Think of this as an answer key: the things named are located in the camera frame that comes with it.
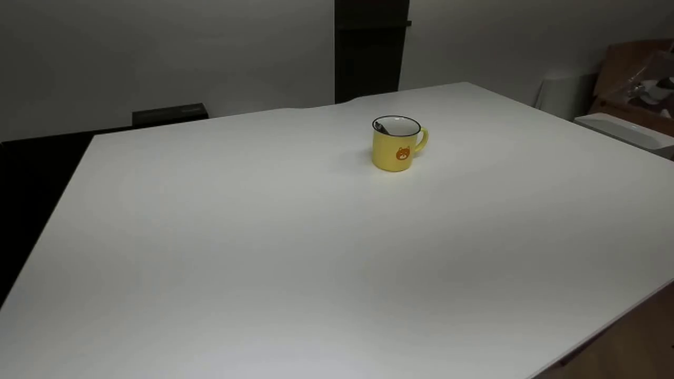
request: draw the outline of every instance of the white table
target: white table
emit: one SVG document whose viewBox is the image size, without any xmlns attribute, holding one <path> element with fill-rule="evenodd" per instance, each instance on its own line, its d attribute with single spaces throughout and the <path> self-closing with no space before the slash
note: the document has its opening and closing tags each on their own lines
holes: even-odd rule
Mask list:
<svg viewBox="0 0 674 379">
<path fill-rule="evenodd" d="M 672 279 L 673 215 L 674 163 L 470 84 L 97 136 L 0 377 L 523 379 Z"/>
</svg>

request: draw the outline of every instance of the mug handle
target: mug handle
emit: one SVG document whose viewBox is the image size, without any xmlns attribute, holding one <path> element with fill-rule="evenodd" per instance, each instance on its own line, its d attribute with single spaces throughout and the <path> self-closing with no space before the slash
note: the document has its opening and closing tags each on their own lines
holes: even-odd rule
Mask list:
<svg viewBox="0 0 674 379">
<path fill-rule="evenodd" d="M 421 142 L 419 142 L 417 147 L 415 147 L 415 153 L 422 151 L 423 148 L 426 147 L 426 142 L 428 142 L 428 129 L 422 127 L 421 133 L 423 133 L 423 137 L 421 138 Z"/>
</svg>

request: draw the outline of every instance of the wooden floor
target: wooden floor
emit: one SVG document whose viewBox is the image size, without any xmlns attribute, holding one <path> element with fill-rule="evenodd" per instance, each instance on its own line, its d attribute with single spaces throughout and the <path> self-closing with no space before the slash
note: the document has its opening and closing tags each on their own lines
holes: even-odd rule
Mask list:
<svg viewBox="0 0 674 379">
<path fill-rule="evenodd" d="M 536 379 L 674 379 L 674 284 Z"/>
</svg>

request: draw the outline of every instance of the cardboard box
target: cardboard box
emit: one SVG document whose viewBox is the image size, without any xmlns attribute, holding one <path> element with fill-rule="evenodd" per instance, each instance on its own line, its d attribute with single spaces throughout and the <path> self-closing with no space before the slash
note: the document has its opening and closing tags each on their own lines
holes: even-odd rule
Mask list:
<svg viewBox="0 0 674 379">
<path fill-rule="evenodd" d="M 674 137 L 674 119 L 661 117 L 646 109 L 609 100 L 605 96 L 623 86 L 632 76 L 639 72 L 644 62 L 656 51 L 671 52 L 674 40 L 644 40 L 611 45 L 606 59 L 599 72 L 594 87 L 596 100 L 589 114 L 607 113 L 623 120 L 653 129 L 662 134 Z"/>
</svg>

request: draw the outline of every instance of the dark door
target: dark door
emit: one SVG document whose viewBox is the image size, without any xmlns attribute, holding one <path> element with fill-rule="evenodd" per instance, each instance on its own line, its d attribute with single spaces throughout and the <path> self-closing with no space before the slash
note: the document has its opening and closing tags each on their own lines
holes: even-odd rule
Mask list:
<svg viewBox="0 0 674 379">
<path fill-rule="evenodd" d="M 398 90 L 409 0 L 335 0 L 335 101 Z"/>
</svg>

